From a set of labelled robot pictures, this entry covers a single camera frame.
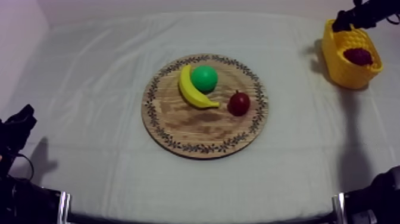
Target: toy banana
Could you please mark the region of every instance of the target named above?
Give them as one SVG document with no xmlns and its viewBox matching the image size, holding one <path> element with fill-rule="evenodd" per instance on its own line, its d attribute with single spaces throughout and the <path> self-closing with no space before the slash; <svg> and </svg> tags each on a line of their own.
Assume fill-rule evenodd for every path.
<svg viewBox="0 0 400 224">
<path fill-rule="evenodd" d="M 182 68 L 179 77 L 179 89 L 183 97 L 193 106 L 198 108 L 219 107 L 219 102 L 210 101 L 206 95 L 198 91 L 190 80 L 190 69 L 192 66 L 186 65 Z"/>
</svg>

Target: toy fruit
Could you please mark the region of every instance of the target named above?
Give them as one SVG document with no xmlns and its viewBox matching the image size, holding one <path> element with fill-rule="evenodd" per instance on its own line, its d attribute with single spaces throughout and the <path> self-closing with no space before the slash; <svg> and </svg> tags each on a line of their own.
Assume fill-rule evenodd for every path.
<svg viewBox="0 0 400 224">
<path fill-rule="evenodd" d="M 373 63 L 371 54 L 362 48 L 348 49 L 343 53 L 343 55 L 347 60 L 359 66 L 366 66 L 367 64 Z"/>
<path fill-rule="evenodd" d="M 210 101 L 206 95 L 199 92 L 193 83 L 190 81 L 191 65 L 186 65 L 182 68 L 179 77 L 179 89 L 183 97 L 192 105 L 198 108 L 219 107 L 219 102 Z"/>
<path fill-rule="evenodd" d="M 210 66 L 197 67 L 190 77 L 193 85 L 203 93 L 209 93 L 214 90 L 218 82 L 218 74 Z"/>
<path fill-rule="evenodd" d="M 228 111 L 234 116 L 242 116 L 247 113 L 250 108 L 250 97 L 244 92 L 236 91 L 230 97 L 228 103 Z"/>
</svg>

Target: white sheet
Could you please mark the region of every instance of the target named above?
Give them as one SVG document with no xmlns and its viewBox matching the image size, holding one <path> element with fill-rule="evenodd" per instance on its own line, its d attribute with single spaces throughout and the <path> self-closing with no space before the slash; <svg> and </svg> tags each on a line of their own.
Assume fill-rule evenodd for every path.
<svg viewBox="0 0 400 224">
<path fill-rule="evenodd" d="M 34 182 L 72 193 L 76 212 L 182 223 L 325 213 L 333 194 L 367 186 L 398 164 L 400 34 L 369 32 L 385 69 L 369 88 L 352 92 L 323 76 L 323 27 L 324 21 L 251 13 L 157 14 L 57 27 L 1 117 L 34 106 L 38 123 L 22 152 L 35 164 Z M 214 161 L 163 150 L 140 117 L 152 75 L 202 52 L 248 65 L 270 99 L 261 135 Z M 26 163 L 19 160 L 13 172 L 26 173 Z"/>
</svg>

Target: green ball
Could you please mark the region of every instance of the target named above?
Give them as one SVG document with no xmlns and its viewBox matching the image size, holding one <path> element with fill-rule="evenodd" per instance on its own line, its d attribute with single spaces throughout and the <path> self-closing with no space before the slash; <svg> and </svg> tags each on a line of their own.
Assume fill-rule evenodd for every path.
<svg viewBox="0 0 400 224">
<path fill-rule="evenodd" d="M 218 74 L 210 66 L 199 66 L 193 71 L 190 80 L 200 92 L 209 93 L 217 86 Z"/>
</svg>

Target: wall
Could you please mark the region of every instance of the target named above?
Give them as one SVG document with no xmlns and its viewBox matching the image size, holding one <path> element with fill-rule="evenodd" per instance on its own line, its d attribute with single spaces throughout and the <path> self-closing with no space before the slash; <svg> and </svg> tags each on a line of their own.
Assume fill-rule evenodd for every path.
<svg viewBox="0 0 400 224">
<path fill-rule="evenodd" d="M 47 21 L 36 0 L 0 0 L 0 111 L 47 31 Z"/>
<path fill-rule="evenodd" d="M 176 11 L 248 11 L 335 18 L 352 0 L 38 0 L 50 25 Z"/>
</svg>

